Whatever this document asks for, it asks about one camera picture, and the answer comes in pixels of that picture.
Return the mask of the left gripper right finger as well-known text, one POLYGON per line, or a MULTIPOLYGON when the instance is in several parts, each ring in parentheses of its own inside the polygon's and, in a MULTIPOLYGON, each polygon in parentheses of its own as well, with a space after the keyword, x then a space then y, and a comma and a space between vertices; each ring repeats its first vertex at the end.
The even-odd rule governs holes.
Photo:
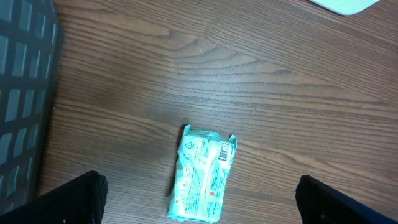
POLYGON ((303 224, 397 224, 309 175, 301 176, 295 199, 303 224))

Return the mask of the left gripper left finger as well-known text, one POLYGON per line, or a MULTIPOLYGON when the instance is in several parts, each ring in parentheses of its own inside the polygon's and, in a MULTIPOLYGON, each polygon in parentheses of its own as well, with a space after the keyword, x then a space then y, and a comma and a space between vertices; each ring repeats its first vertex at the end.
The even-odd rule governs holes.
POLYGON ((107 194, 107 178, 92 170, 1 215, 1 224, 100 224, 107 194))

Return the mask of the teal snack packet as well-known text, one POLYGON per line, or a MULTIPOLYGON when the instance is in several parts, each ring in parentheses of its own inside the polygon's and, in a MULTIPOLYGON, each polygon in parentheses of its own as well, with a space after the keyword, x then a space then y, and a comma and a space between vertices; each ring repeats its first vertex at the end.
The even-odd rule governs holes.
POLYGON ((237 139, 213 131, 183 129, 167 218, 216 223, 221 217, 237 139))

